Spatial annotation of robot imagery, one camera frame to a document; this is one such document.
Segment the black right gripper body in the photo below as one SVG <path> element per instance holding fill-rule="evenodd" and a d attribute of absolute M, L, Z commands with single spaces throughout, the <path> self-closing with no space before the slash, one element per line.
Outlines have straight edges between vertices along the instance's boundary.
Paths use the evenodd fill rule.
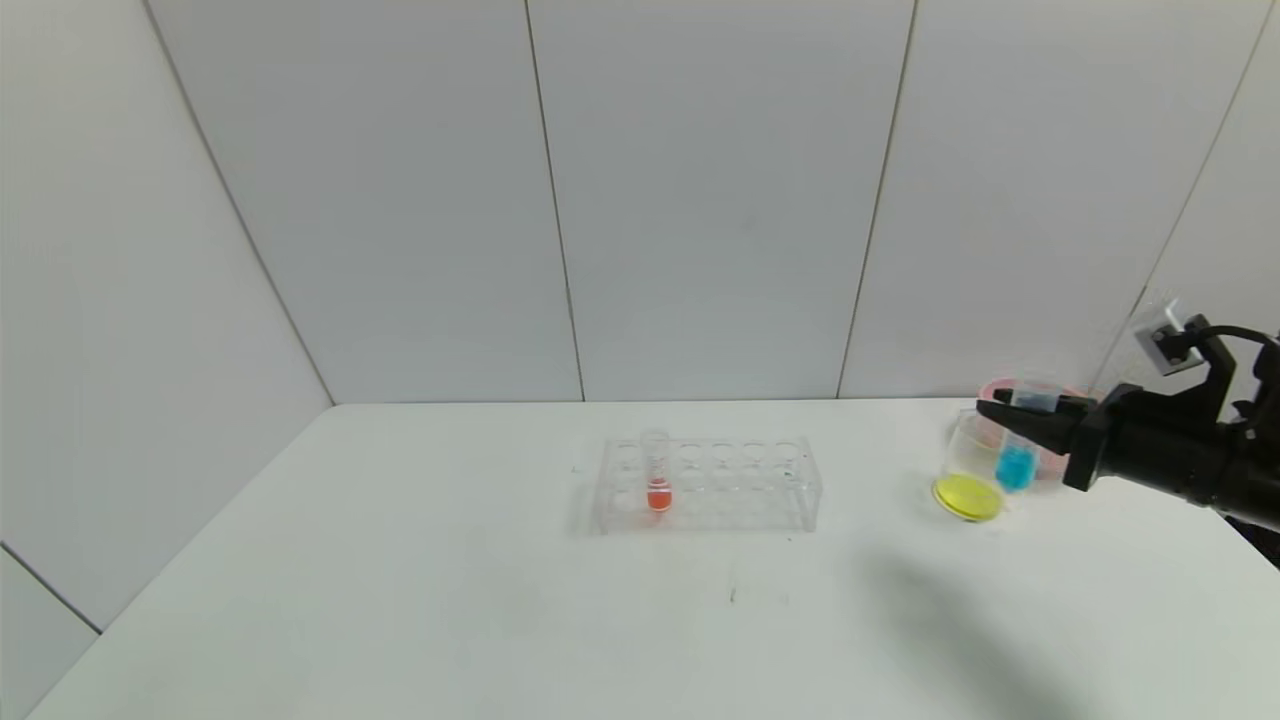
<path fill-rule="evenodd" d="M 1119 477 L 1207 507 L 1233 460 L 1233 439 L 1219 421 L 1228 397 L 1211 383 L 1161 395 L 1121 384 L 1084 415 L 1071 436 L 1065 484 L 1088 491 Z"/>

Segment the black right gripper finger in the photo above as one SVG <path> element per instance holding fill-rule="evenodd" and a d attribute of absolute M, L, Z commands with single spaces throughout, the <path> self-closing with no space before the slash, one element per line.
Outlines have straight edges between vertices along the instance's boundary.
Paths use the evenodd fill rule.
<path fill-rule="evenodd" d="M 1073 451 L 1073 441 L 1076 428 L 1082 423 L 1082 414 L 1023 414 L 1010 413 L 1009 415 L 993 414 L 993 400 L 977 400 L 975 410 L 988 421 L 1004 428 L 1006 432 L 1030 441 L 1033 445 L 1059 456 L 1069 455 Z"/>
<path fill-rule="evenodd" d="M 1061 388 L 1002 388 L 993 392 L 993 414 L 1083 414 L 1094 405 L 1092 398 L 1061 393 Z"/>

